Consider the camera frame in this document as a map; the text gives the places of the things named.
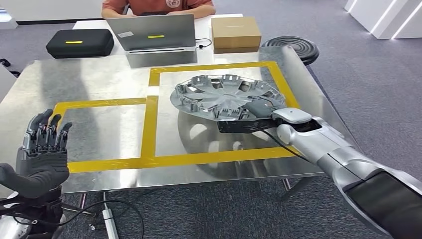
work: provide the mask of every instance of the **stainless steel table surface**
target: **stainless steel table surface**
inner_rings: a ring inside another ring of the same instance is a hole
[[[324,118],[355,141],[341,118],[291,47],[264,47],[258,53],[216,54],[198,64],[274,60],[282,69],[301,108]],[[57,102],[140,98],[148,94],[150,68],[131,69],[125,56],[35,61],[0,104],[1,162],[15,165],[16,150],[31,117]],[[174,155],[274,146],[266,135],[220,134],[213,121],[179,113],[169,95],[176,83],[200,74],[233,73],[265,80],[264,68],[162,73],[159,88],[156,155]],[[66,111],[74,123],[69,133],[69,161],[139,157],[145,106],[112,106]],[[321,176],[321,170],[296,157],[205,165],[125,169],[71,174],[64,193],[151,188],[226,180]],[[0,188],[0,197],[10,190]]]

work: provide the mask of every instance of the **silver laptop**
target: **silver laptop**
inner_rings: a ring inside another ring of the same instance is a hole
[[[194,47],[194,15],[107,19],[125,51]]]

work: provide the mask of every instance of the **yellow tape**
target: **yellow tape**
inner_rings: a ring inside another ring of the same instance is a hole
[[[155,156],[157,134],[158,96],[148,96],[142,135],[141,158]]]
[[[246,67],[267,67],[279,91],[285,96],[287,106],[296,108],[299,107],[299,104],[296,101],[292,91],[290,90],[289,85],[284,79],[282,72],[280,71],[277,63],[274,61],[152,68],[150,72],[149,86],[158,87],[160,85],[160,74],[164,72],[200,71]],[[55,114],[63,115],[66,109],[139,104],[146,104],[141,156],[139,158],[71,162],[68,163],[70,172],[83,173],[131,168],[182,166],[192,164],[220,163],[256,159],[283,158],[293,156],[285,149],[279,147],[215,153],[155,156],[158,96],[148,96],[147,98],[136,99],[61,102],[56,105],[56,107],[54,108],[54,112]]]
[[[295,153],[298,153],[292,147],[289,147],[289,149]],[[86,173],[106,170],[184,166],[192,164],[223,163],[284,157],[294,157],[294,155],[283,148],[277,147],[173,156],[146,156],[129,159],[71,162],[68,163],[68,166],[71,173]]]
[[[66,41],[66,44],[80,44],[83,41]]]
[[[163,38],[164,35],[148,36],[148,38]]]

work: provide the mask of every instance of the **black cable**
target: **black cable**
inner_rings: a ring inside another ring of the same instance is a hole
[[[33,217],[30,217],[30,216],[23,215],[23,214],[18,214],[18,213],[10,213],[10,214],[7,214],[7,216],[12,216],[16,222],[18,222],[19,224],[23,224],[23,225],[32,225],[33,223],[23,223],[23,222],[20,222],[16,217],[27,219],[27,220],[30,220],[32,222],[33,221],[37,221],[37,223],[45,224],[45,225],[48,225],[48,226],[59,227],[59,226],[66,225],[67,223],[71,222],[77,216],[79,216],[81,213],[83,213],[84,211],[88,210],[89,208],[92,208],[92,207],[94,207],[96,205],[99,205],[99,204],[113,203],[113,202],[114,203],[123,203],[123,204],[126,204],[128,207],[132,208],[136,212],[136,214],[138,214],[139,219],[140,219],[140,222],[141,222],[141,228],[142,228],[141,237],[140,238],[143,238],[143,235],[144,235],[144,223],[143,223],[143,217],[142,217],[141,213],[139,212],[139,210],[134,205],[132,205],[132,204],[130,204],[128,202],[125,202],[125,201],[120,201],[120,200],[103,200],[103,201],[100,201],[100,202],[96,202],[94,204],[91,204],[91,205],[87,206],[86,208],[80,210],[73,217],[71,217],[69,220],[67,220],[67,221],[65,221],[63,223],[51,223],[51,222],[47,222],[47,221],[44,221],[44,220],[41,220],[41,219],[33,218]]]
[[[134,199],[134,201],[138,201],[138,199],[140,199],[141,197],[143,197],[143,196],[145,196],[145,195],[148,195],[148,194],[150,194],[150,193],[156,192],[156,191],[158,191],[158,190],[159,190],[159,189],[154,189],[154,190],[151,190],[151,191],[146,192],[146,193],[144,193],[144,194],[141,194],[141,195],[137,196],[137,197]],[[125,213],[127,212],[127,210],[129,210],[129,209],[130,209],[130,207],[126,207],[126,208],[123,210],[123,212],[121,212],[119,215],[115,216],[115,218],[119,218],[119,217],[123,216],[123,214],[125,214]]]
[[[268,135],[271,139],[273,139],[280,147],[284,148],[285,150],[287,150],[291,154],[295,155],[296,157],[299,157],[299,158],[301,158],[305,161],[308,161],[303,156],[301,156],[301,155],[293,152],[291,149],[287,148],[285,145],[283,145],[279,140],[277,140],[272,134],[268,133],[267,131],[260,129],[260,128],[255,128],[255,127],[252,127],[252,126],[245,126],[245,128],[251,128],[251,129],[255,129],[255,130],[259,130],[259,131],[263,132],[264,134]]]
[[[195,41],[200,41],[200,40],[208,40],[208,41],[210,41],[210,43],[208,44],[208,45],[199,45],[199,46],[197,46],[196,47],[196,49],[203,49],[203,48],[206,48],[206,47],[208,47],[208,46],[211,46],[211,44],[212,44],[212,41],[211,41],[211,39],[209,39],[209,38],[197,38],[197,39],[195,39]]]

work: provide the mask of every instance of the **cardboard box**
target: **cardboard box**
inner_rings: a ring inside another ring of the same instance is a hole
[[[211,18],[214,53],[256,52],[261,43],[261,32],[255,18]]]

